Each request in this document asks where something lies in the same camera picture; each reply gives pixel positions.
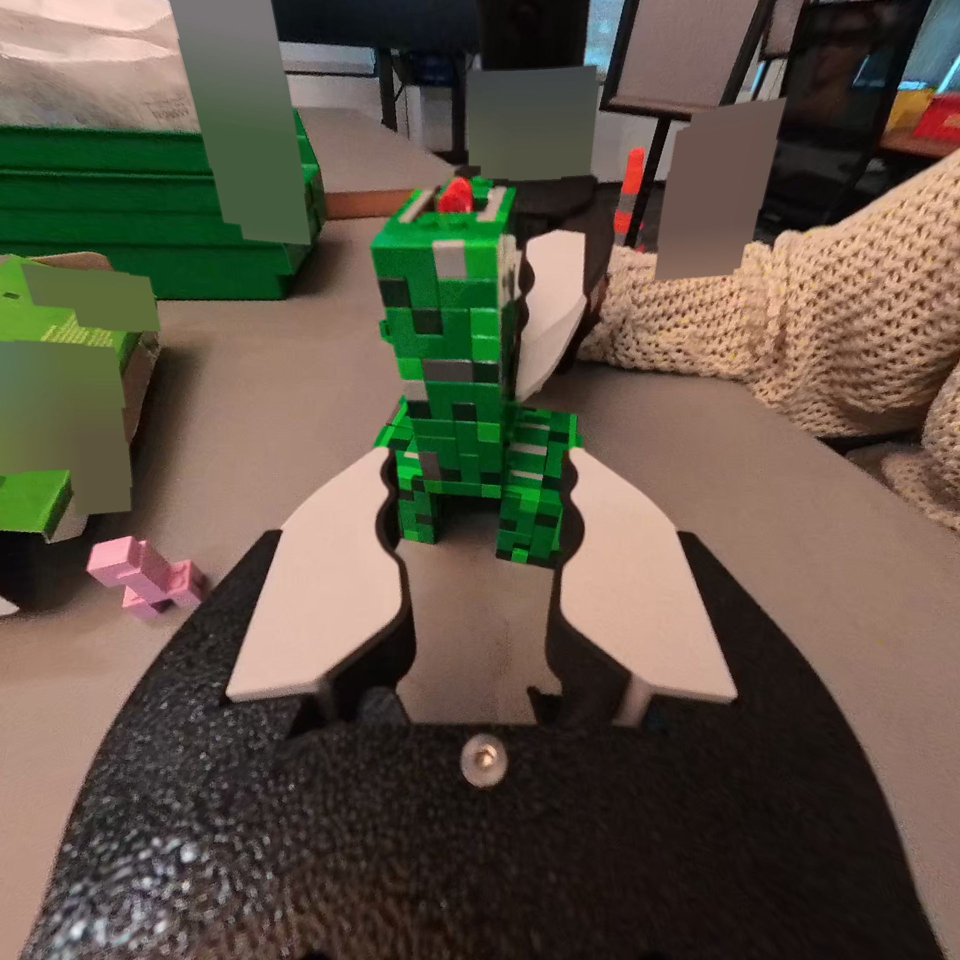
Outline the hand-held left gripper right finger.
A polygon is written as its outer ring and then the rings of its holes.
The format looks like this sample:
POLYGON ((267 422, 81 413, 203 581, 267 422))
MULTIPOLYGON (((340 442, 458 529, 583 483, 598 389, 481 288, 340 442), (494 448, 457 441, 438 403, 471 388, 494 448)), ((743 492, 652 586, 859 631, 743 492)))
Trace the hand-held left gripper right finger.
POLYGON ((558 723, 636 727, 654 696, 730 704, 738 689, 673 521, 582 448, 554 588, 558 723))

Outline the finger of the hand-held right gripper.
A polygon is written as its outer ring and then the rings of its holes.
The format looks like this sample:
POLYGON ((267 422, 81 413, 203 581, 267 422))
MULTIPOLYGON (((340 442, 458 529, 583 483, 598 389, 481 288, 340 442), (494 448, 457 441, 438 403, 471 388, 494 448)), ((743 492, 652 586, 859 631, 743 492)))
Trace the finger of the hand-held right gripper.
POLYGON ((519 337, 513 394, 528 400, 560 366, 587 311, 587 234, 555 229, 529 240, 524 264, 533 284, 524 294, 527 319, 519 337))

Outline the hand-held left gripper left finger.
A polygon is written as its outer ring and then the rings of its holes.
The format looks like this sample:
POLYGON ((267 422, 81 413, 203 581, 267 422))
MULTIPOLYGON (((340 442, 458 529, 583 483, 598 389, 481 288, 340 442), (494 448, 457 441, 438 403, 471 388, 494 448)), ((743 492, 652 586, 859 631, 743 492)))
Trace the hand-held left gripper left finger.
POLYGON ((313 694, 334 683, 402 615, 402 564, 378 527, 393 452, 374 448, 281 526, 224 694, 233 703, 313 694))

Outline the green lego creeper figure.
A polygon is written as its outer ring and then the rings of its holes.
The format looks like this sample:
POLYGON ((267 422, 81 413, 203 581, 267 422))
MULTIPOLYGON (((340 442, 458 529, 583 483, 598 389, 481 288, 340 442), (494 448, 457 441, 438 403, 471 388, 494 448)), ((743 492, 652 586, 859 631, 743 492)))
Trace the green lego creeper figure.
POLYGON ((452 498, 499 508, 499 559, 554 568, 563 462, 575 414, 524 403, 517 386, 534 274, 518 244, 517 190, 455 176, 414 191, 370 245, 402 395, 375 445, 394 456, 398 523, 435 544, 452 498))

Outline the person's right forearm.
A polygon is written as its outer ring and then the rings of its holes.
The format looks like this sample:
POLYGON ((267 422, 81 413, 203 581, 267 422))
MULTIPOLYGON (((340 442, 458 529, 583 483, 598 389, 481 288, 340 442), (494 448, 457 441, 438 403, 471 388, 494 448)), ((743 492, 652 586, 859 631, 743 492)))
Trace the person's right forearm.
POLYGON ((731 274, 656 265, 612 250, 579 359, 736 382, 823 440, 918 433, 855 459, 958 533, 958 150, 841 222, 748 244, 731 274))

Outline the pink lego pig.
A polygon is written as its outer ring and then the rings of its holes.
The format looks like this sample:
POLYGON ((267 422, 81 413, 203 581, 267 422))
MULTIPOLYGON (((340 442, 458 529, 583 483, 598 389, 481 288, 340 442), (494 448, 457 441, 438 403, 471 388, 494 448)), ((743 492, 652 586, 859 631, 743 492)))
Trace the pink lego pig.
POLYGON ((149 540, 131 535, 94 544, 86 571, 109 589, 122 588, 122 610, 139 620, 156 618, 171 606, 194 609, 209 586, 192 560, 169 561, 149 540))

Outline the green lego set box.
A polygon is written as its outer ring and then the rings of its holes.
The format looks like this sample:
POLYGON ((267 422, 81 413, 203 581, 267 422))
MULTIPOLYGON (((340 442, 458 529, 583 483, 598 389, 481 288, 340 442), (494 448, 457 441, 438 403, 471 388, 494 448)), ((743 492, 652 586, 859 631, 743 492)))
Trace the green lego set box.
MULTIPOLYGON (((70 308, 34 305, 22 270, 29 262, 92 272, 111 271, 113 266, 101 254, 86 251, 40 258, 2 257, 1 332, 3 342, 66 344, 87 349, 111 347, 124 389, 124 430, 130 443, 138 431, 143 402, 160 355, 159 333, 84 326, 70 308)), ((67 471, 2 476, 2 533, 37 535, 48 544, 59 543, 77 538, 88 521, 89 516, 74 505, 67 471)))

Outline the orange striped cone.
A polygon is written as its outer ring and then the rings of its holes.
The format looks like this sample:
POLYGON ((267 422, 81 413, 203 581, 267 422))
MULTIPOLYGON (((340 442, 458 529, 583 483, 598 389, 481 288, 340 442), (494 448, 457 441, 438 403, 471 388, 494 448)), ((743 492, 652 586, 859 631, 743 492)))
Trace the orange striped cone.
POLYGON ((637 199, 642 189, 645 150, 630 150, 623 175, 618 203, 613 214, 614 245, 624 246, 631 229, 637 199))

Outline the black framed grey board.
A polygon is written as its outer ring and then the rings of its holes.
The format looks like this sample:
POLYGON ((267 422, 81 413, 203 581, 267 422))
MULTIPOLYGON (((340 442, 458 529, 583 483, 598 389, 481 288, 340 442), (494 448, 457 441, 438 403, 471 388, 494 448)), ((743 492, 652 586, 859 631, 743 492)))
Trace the black framed grey board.
POLYGON ((624 2, 600 111, 689 121, 738 100, 774 1, 624 2))

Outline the green plastic bin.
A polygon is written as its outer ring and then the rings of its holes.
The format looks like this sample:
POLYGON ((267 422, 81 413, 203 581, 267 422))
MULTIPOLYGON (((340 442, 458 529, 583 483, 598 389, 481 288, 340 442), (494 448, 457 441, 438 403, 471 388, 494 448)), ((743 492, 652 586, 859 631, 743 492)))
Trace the green plastic bin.
POLYGON ((327 218, 320 166, 293 115, 305 245, 246 239, 224 221, 198 131, 2 126, 2 254, 100 254, 147 277, 163 301, 283 300, 327 218))

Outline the crumpled white paper bag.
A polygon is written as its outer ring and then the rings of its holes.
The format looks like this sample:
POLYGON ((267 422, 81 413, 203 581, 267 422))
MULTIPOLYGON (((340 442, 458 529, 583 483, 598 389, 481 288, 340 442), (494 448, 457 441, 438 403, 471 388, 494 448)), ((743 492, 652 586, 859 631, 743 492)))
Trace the crumpled white paper bag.
POLYGON ((3 1, 1 123, 198 133, 166 1, 3 1))

